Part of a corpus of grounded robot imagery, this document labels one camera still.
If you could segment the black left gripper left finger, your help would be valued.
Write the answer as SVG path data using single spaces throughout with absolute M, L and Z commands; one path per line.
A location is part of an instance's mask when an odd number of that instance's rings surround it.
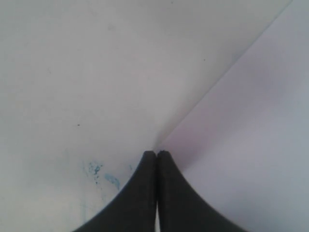
M 117 196 L 77 232 L 154 232 L 156 154 L 146 151 Z

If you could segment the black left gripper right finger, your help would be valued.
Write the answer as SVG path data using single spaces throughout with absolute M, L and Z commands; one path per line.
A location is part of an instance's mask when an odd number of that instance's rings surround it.
M 162 232 L 242 232 L 207 204 L 186 181 L 171 154 L 156 159 L 157 201 Z

